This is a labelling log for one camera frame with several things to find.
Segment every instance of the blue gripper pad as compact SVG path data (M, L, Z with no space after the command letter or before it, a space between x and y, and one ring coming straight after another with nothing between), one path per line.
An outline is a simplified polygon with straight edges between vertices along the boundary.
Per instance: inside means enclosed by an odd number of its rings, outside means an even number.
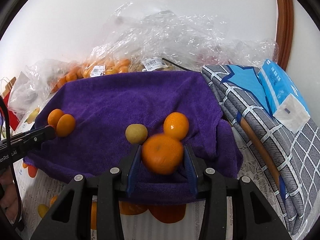
M186 174L188 178L188 183L190 187L190 192L194 195L198 195L198 178L196 171L193 167L189 151L186 146L184 146L184 167L186 169Z
M139 172L140 162L141 162L141 145L139 145L137 149L137 152L134 156L131 168L128 173L128 185L126 190L128 197L130 197L138 181L138 172Z

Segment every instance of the white wall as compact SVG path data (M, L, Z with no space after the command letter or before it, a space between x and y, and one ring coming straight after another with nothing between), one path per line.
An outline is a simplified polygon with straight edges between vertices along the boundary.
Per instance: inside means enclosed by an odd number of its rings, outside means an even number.
M179 16L221 16L228 39L276 36L276 0L29 0L0 41L0 78L43 58L83 60L108 16L130 1L161 2Z
M305 99L311 118L320 126L320 31L297 0L287 73Z

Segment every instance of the silver screw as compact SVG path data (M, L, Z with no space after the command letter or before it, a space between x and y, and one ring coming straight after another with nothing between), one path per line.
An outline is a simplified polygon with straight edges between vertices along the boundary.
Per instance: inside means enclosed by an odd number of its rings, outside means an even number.
M251 179L250 179L248 176L243 176L243 177L242 177L242 181L245 182L245 183L249 183L250 180L251 180Z
M83 176L81 174L78 174L75 176L75 181L81 181L83 179Z
M111 168L111 170L110 170L110 172L112 173L112 174L116 174L116 173L118 173L120 170L119 170L119 168L117 168L117 167L114 167L114 168Z
M205 172L208 174L214 174L216 171L213 168L206 168Z

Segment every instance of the gray checkered fabric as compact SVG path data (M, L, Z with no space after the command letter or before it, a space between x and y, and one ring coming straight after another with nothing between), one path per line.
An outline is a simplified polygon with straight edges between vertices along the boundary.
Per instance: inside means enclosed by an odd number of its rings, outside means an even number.
M293 134L271 118L252 93L232 83L220 83L230 74L226 65L204 66L202 75L224 114L242 136L259 162L280 204L287 230L295 235L308 218L320 189L320 131L312 119ZM269 152L286 185L285 205L275 181L257 149L237 122L237 114L247 121Z

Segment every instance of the barcode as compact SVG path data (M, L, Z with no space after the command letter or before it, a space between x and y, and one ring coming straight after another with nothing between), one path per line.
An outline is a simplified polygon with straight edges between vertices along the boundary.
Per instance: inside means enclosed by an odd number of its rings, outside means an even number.
M155 60L151 60L149 62L146 62L145 66L149 67L149 66L156 65L156 64L157 64L157 62Z

